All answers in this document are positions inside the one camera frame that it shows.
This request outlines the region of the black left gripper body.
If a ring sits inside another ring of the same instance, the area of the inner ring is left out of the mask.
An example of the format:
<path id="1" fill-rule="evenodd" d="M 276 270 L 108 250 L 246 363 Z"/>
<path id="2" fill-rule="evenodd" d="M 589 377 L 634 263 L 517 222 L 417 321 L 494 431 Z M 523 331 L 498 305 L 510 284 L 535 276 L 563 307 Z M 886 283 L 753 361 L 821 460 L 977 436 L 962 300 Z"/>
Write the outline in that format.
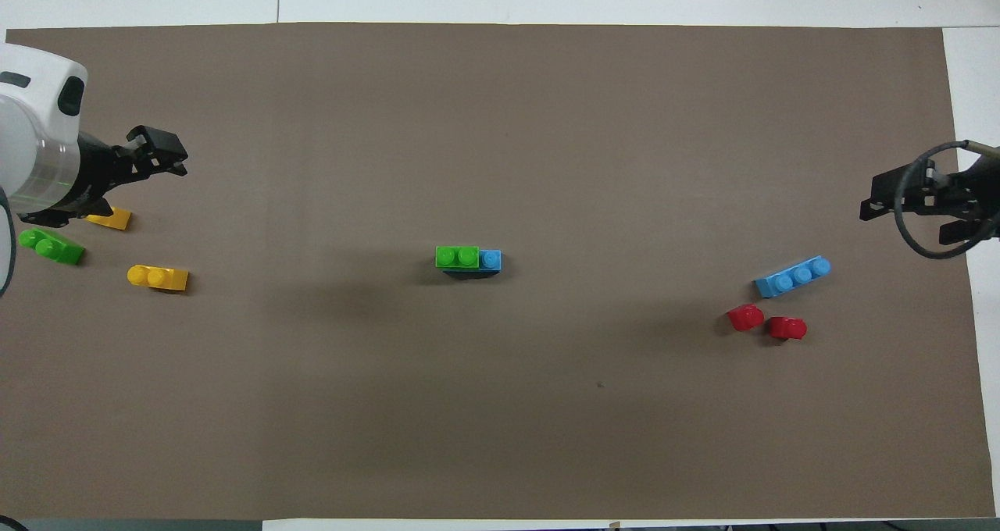
<path id="1" fill-rule="evenodd" d="M 105 195 L 130 175 L 130 157 L 119 146 L 111 146 L 96 137 L 79 133 L 77 146 L 80 168 L 74 190 L 77 206 L 107 206 Z"/>

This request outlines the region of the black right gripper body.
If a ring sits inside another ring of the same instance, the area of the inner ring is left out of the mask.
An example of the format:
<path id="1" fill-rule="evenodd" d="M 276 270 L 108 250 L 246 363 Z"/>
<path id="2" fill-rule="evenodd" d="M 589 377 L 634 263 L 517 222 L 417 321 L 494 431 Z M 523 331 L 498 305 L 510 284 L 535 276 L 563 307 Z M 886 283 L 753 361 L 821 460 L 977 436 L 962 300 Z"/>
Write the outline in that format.
<path id="1" fill-rule="evenodd" d="M 967 170 L 934 172 L 934 203 L 941 214 L 964 220 L 994 218 L 999 211 L 999 161 L 981 156 Z"/>

